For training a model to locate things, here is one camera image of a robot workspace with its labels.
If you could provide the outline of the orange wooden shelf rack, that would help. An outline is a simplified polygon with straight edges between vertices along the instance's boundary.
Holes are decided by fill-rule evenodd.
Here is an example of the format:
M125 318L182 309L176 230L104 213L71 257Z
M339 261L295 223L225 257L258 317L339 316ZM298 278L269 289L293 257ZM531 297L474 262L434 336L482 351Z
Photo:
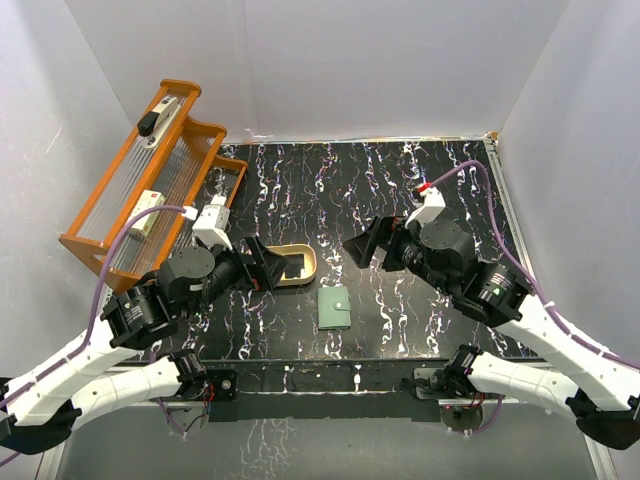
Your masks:
M204 189L207 176L216 173L222 196L231 203L246 176L244 160L222 156L223 126L193 119L190 110L201 94L198 84L164 79L146 108L152 110L166 95L177 96L181 109L155 149L141 146L137 125L81 208L59 238L94 274L108 269L105 282L116 292L131 288L143 274L160 266L185 244L185 218L162 211L147 218L145 233L130 230L113 259L106 258L116 236L149 195L163 205L192 206Z

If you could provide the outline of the mint green card holder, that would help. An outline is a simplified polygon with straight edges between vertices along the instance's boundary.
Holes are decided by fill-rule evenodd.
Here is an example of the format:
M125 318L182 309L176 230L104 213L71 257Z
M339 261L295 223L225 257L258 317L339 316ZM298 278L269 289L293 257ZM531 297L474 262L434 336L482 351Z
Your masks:
M320 288L317 308L319 330L346 330L351 327L351 304L346 287Z

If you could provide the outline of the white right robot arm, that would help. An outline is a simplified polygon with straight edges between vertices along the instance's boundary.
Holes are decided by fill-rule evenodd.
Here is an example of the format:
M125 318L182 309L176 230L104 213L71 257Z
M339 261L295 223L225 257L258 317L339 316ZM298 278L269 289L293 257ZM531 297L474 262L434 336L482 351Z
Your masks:
M531 350L533 363L461 346L446 366L414 384L457 396L494 393L573 421L592 440L626 450L639 440L639 372L603 347L589 348L577 328L559 327L523 275L480 259L473 237L453 221L421 226L402 217L375 218L343 247L360 268L376 249L387 272L408 270L445 294L464 317Z

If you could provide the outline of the tan oval wooden tray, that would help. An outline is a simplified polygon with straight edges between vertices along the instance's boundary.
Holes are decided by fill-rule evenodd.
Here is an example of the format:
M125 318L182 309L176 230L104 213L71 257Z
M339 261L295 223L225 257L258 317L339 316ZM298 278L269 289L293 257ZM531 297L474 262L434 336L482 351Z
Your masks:
M277 288L304 286L314 280L318 263L315 250L310 245L269 245L268 249L288 260Z

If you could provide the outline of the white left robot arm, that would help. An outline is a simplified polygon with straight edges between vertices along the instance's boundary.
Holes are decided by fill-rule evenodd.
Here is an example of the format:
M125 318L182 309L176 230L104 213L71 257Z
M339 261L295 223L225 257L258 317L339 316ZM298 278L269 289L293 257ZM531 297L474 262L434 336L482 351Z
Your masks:
M197 305L210 305L240 288L272 290L288 259L255 236L249 253L180 250L131 289L113 296L92 327L32 371L1 383L1 445L34 455L64 441L90 421L132 404L211 390L206 367L192 349L165 354L120 374L116 364L175 335L178 321Z

